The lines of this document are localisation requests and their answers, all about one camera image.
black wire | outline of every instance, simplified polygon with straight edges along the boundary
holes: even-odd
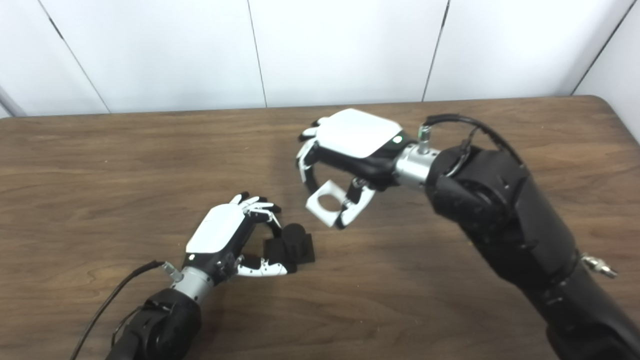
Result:
[[[425,126],[433,126],[435,124],[439,124],[441,122],[464,122],[466,124],[470,124],[482,129],[482,131],[489,136],[491,141],[498,147],[498,149],[507,151],[520,166],[524,166],[524,162],[520,159],[518,153],[509,145],[509,143],[503,139],[500,134],[496,133],[489,125],[481,122],[480,120],[472,119],[470,117],[464,117],[458,114],[441,114],[441,115],[432,115],[427,117],[427,120],[424,122]]]
[[[98,321],[98,318],[100,317],[100,315],[102,315],[102,313],[107,308],[107,306],[109,306],[111,301],[113,301],[113,299],[116,297],[116,295],[118,295],[120,290],[122,290],[122,288],[124,288],[124,286],[129,281],[131,281],[131,279],[133,279],[134,277],[136,277],[136,276],[138,276],[138,275],[140,275],[142,273],[148,272],[151,269],[155,269],[157,267],[160,267],[163,264],[164,264],[164,261],[153,260],[150,263],[148,263],[146,265],[142,265],[141,267],[133,270],[131,272],[131,274],[129,274],[127,277],[125,277],[122,281],[120,281],[120,284],[118,284],[118,286],[116,286],[116,288],[113,289],[113,291],[111,292],[111,295],[109,295],[109,297],[102,303],[100,308],[98,308],[98,311],[95,312],[95,315],[93,316],[93,318],[91,319],[89,324],[87,324],[86,328],[84,329],[84,332],[80,336],[80,340],[78,340],[78,344],[76,345],[76,348],[74,349],[73,353],[71,353],[71,357],[69,358],[69,360],[76,360],[76,358],[78,356],[78,353],[80,353],[80,349],[82,348],[82,345],[84,344],[84,341],[86,340],[87,336],[89,336],[89,332],[91,331],[91,329],[93,328],[95,323]]]
[[[118,331],[120,331],[120,328],[122,328],[122,326],[124,325],[125,322],[127,322],[127,320],[133,316],[133,314],[137,313],[138,311],[142,310],[143,306],[138,306],[136,307],[136,309],[134,309],[133,311],[131,311],[127,316],[125,316],[120,323],[118,324],[118,327],[116,327],[116,329],[113,331],[113,334],[111,334],[111,347],[113,347],[113,345],[116,345],[116,335],[118,335]]]

wood grain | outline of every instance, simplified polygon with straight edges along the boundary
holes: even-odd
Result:
[[[404,188],[379,193],[345,231],[304,208],[296,137],[346,106],[30,117],[0,122],[0,357],[64,359],[133,268],[179,264],[207,210],[237,192],[283,207],[313,234],[317,262],[234,278],[204,306],[188,359],[554,359],[543,322],[456,226]],[[413,132],[462,113],[502,133],[578,244],[619,279],[597,281],[640,323],[640,149],[595,97],[363,105]],[[466,132],[437,129],[437,146]],[[319,169],[320,181],[348,176]],[[258,228],[249,250],[260,249]],[[81,359],[104,359],[118,321],[167,286],[133,280]]]

robotic arm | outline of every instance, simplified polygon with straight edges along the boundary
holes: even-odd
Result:
[[[443,122],[473,130],[460,146],[431,149],[431,128]],[[497,150],[472,145],[478,130]],[[435,212],[456,222],[496,274],[527,297],[547,322],[560,359],[640,360],[640,332],[585,266],[608,277],[617,273],[580,254],[520,157],[486,124],[432,116],[414,140],[395,122],[348,109],[314,122],[299,140],[305,143],[296,162],[312,194],[307,208],[328,226],[345,228],[375,191],[403,185],[424,192]],[[349,190],[330,180],[318,187],[318,162],[355,175]],[[335,197],[341,210],[324,209],[317,201],[322,195]]]
[[[275,247],[271,246],[270,253],[280,254],[279,259],[241,255],[258,223],[270,226],[274,239],[268,241],[272,243],[282,239],[285,247],[304,241],[310,245],[310,237],[302,226],[280,227],[274,215],[278,212],[278,206],[261,197],[249,198],[248,193],[236,195],[228,204],[209,210],[186,246],[182,271],[169,263],[162,264],[173,284],[148,298],[129,315],[133,317],[118,341],[115,336],[120,326],[116,329],[106,359],[182,359],[200,330],[200,304],[215,286],[236,274],[262,277],[296,272],[296,264],[301,263],[298,260],[304,254],[297,254],[297,258],[285,256],[286,250],[274,251]]]

white wall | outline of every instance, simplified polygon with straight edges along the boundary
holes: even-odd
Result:
[[[268,106],[420,101],[446,0],[250,0]]]
[[[54,115],[569,95],[632,1],[0,1],[0,102]]]
[[[633,0],[452,0],[425,101],[569,95]]]
[[[605,99],[640,142],[640,5],[629,11],[575,93]]]
[[[246,0],[42,3],[112,112],[264,107]]]
[[[0,1],[0,51],[0,102],[15,115],[107,112],[38,1]]]

panel seam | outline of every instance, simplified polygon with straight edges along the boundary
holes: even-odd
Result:
[[[65,46],[67,47],[67,49],[69,50],[69,53],[71,54],[71,56],[73,56],[74,60],[76,61],[76,64],[78,65],[78,67],[80,68],[80,70],[82,71],[82,73],[84,74],[86,80],[89,82],[89,85],[91,85],[91,88],[93,89],[93,91],[95,92],[95,94],[98,96],[98,99],[100,99],[100,102],[102,102],[102,105],[104,106],[105,109],[107,109],[108,113],[112,113],[111,110],[109,109],[109,106],[107,106],[107,103],[104,101],[104,99],[102,98],[102,96],[100,95],[100,92],[98,91],[98,89],[95,87],[95,84],[93,84],[93,81],[91,81],[91,78],[89,77],[89,75],[86,73],[84,67],[82,66],[82,64],[80,64],[80,61],[78,60],[76,54],[74,53],[73,50],[71,50],[71,47],[69,46],[67,39],[65,39],[62,36],[62,33],[60,32],[60,29],[56,26],[56,23],[51,19],[51,16],[49,15],[49,12],[47,11],[47,8],[44,7],[44,5],[42,4],[41,0],[38,0],[38,4],[40,4],[40,7],[42,8],[42,11],[44,11],[45,15],[49,18],[49,21],[51,22],[51,25],[53,25],[54,29],[58,32],[58,35],[60,36],[60,38],[62,39],[62,41],[65,43]]]
[[[449,5],[451,0],[447,0],[447,7],[442,15],[442,24],[440,25],[440,32],[438,33],[438,40],[436,41],[436,47],[433,49],[433,56],[431,57],[431,64],[429,65],[429,73],[427,74],[427,81],[424,84],[424,91],[422,92],[422,102],[424,102],[425,96],[427,96],[427,87],[429,86],[429,80],[431,79],[431,73],[433,72],[433,64],[436,62],[436,54],[438,52],[438,46],[440,45],[440,38],[442,38],[442,30],[444,30],[444,24],[447,21],[447,14],[449,13]]]
[[[260,65],[260,54],[258,53],[258,41],[255,38],[255,28],[253,27],[253,15],[251,13],[251,4],[249,0],[246,0],[246,6],[249,9],[249,21],[251,22],[251,33],[253,34],[253,45],[255,46],[255,57],[258,59],[258,72],[260,73],[260,85],[262,86],[262,97],[264,98],[264,107],[267,105],[267,92],[264,89],[264,79],[262,78],[262,66]]]
[[[627,9],[627,12],[625,12],[624,15],[622,15],[622,18],[620,19],[620,21],[618,22],[618,24],[616,25],[616,27],[613,29],[613,31],[611,32],[611,35],[609,35],[609,38],[607,39],[607,41],[604,43],[604,45],[602,46],[602,48],[600,48],[600,51],[598,52],[598,54],[595,56],[595,58],[593,58],[593,61],[591,62],[591,64],[589,64],[589,67],[587,68],[587,70],[584,72],[584,74],[582,75],[582,77],[580,78],[580,80],[578,81],[578,83],[575,85],[575,87],[573,88],[573,91],[571,92],[571,95],[575,94],[575,92],[578,90],[578,87],[580,87],[580,84],[582,84],[582,82],[584,81],[584,78],[587,77],[587,74],[589,74],[589,71],[591,70],[591,68],[593,67],[593,65],[595,65],[596,61],[598,61],[598,58],[600,57],[600,55],[602,54],[602,52],[604,51],[604,49],[607,47],[607,45],[609,45],[609,42],[611,41],[611,39],[613,38],[613,36],[616,34],[616,32],[618,31],[618,28],[620,27],[620,25],[622,25],[622,22],[627,18],[627,15],[629,14],[629,12],[631,11],[631,9],[634,7],[634,5],[636,4],[637,0],[633,0],[633,2],[631,3],[631,5],[629,6],[629,8]]]

